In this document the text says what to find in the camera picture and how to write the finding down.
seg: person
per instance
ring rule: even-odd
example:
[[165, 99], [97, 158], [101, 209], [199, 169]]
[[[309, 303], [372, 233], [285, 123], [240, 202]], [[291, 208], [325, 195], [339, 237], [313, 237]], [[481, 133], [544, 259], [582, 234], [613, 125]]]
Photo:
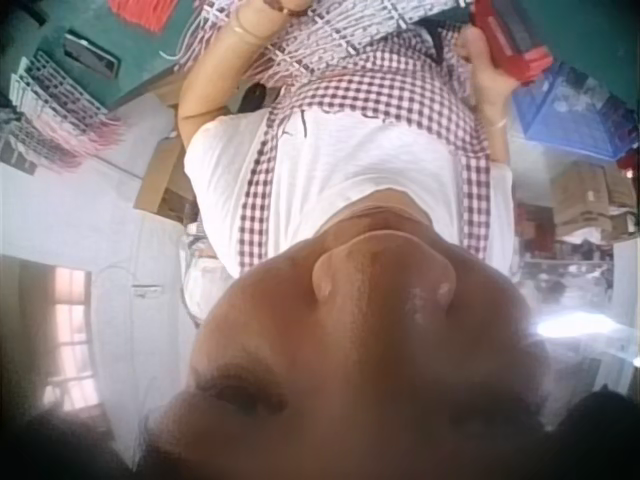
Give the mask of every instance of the person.
[[529, 478], [546, 354], [504, 275], [518, 83], [478, 29], [413, 27], [230, 116], [251, 62], [311, 6], [242, 3], [184, 83], [185, 170], [237, 279], [138, 471]]

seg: red object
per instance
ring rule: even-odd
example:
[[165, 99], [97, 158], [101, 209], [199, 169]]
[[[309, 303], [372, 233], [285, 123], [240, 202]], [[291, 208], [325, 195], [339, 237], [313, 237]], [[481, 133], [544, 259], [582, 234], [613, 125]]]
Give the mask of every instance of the red object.
[[177, 3], [178, 0], [109, 0], [109, 7], [126, 21], [160, 33]]
[[517, 0], [476, 0], [473, 17], [487, 37], [495, 64], [520, 83], [533, 82], [553, 63]]

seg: white t-shirt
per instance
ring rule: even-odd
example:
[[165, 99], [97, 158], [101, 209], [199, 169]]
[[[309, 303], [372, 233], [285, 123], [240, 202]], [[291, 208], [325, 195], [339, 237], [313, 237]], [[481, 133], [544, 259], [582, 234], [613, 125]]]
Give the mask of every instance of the white t-shirt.
[[[265, 128], [266, 110], [221, 117], [194, 136], [185, 158], [205, 232], [222, 263], [239, 276], [240, 210]], [[312, 237], [347, 205], [379, 190], [406, 192], [459, 245], [458, 166], [445, 143], [402, 124], [352, 112], [296, 113], [278, 144], [269, 216], [269, 257]], [[507, 273], [513, 252], [512, 175], [491, 168], [487, 263]]]

